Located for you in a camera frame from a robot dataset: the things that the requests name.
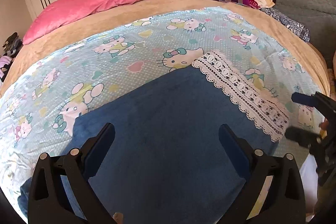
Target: blue towel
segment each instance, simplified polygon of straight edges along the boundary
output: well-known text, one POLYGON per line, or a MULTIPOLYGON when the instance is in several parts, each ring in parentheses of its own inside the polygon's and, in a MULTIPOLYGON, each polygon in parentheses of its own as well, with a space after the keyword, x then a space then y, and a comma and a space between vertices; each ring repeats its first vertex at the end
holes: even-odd
MULTIPOLYGON (((269 155, 277 145, 193 67, 77 118, 64 154, 107 122, 115 126, 115 141, 89 182, 111 215, 124 214, 125 224, 210 224, 225 213, 245 181, 218 140, 223 123, 269 155)), ((75 213, 83 216, 63 181, 75 213)))

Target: white fabric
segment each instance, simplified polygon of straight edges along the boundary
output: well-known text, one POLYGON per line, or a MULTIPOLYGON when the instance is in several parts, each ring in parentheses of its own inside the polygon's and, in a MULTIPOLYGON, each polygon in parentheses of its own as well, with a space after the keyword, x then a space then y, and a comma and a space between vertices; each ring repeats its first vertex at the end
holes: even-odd
POLYGON ((215 51, 207 53, 195 60, 192 66, 199 68, 215 87, 221 88, 232 103, 254 121, 256 128, 270 135, 273 142, 281 140, 289 124, 287 109, 276 98, 261 94, 224 54, 215 51))
POLYGON ((307 213, 313 212, 313 208, 317 202, 318 175, 316 168, 315 157, 309 154, 300 169, 307 213))

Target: beige blanket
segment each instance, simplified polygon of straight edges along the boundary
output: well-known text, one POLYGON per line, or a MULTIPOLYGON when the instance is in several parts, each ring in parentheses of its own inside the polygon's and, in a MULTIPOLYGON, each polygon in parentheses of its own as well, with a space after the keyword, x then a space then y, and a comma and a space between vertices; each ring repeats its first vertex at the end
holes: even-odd
POLYGON ((143 0, 133 5, 119 6, 90 15, 62 26, 21 49, 0 89, 0 96, 3 96, 4 92, 32 64, 71 43, 151 15, 211 6, 221 6, 242 15, 249 23, 276 39, 305 68, 321 91, 329 96, 330 85, 325 61, 313 48, 282 24, 259 10, 214 0, 143 0))

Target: white lace doily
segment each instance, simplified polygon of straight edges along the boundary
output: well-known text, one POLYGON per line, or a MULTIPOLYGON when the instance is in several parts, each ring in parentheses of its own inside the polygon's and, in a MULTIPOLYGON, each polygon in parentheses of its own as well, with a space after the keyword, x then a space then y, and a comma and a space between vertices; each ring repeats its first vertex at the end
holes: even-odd
POLYGON ((270 135, 273 142, 281 140, 289 125, 287 109, 276 98, 262 95, 224 54, 217 51, 207 53, 195 60, 192 66, 199 68, 209 82, 222 89, 231 102, 254 121, 256 128, 270 135))

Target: white wall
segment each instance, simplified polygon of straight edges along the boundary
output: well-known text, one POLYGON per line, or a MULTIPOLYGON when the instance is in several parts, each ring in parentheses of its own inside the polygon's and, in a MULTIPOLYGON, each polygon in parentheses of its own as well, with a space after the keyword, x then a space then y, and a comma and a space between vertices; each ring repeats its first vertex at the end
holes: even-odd
POLYGON ((6 39, 14 32, 23 38, 31 23, 25 0, 0 0, 0 55, 6 39))

